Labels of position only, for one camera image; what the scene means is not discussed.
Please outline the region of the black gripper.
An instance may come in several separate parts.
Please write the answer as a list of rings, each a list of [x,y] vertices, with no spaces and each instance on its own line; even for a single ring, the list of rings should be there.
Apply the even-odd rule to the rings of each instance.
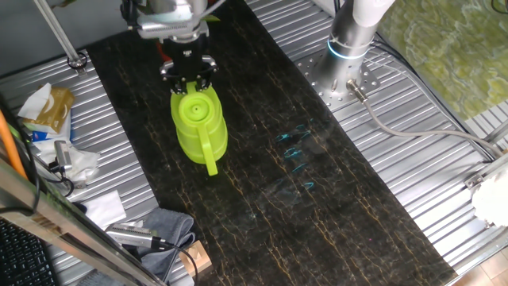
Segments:
[[[207,50],[207,36],[187,43],[165,39],[162,52],[171,60],[160,67],[162,80],[167,82],[170,91],[177,95],[187,93],[187,82],[195,81],[195,89],[204,91],[211,86],[212,76],[218,71],[215,59],[203,55]]]

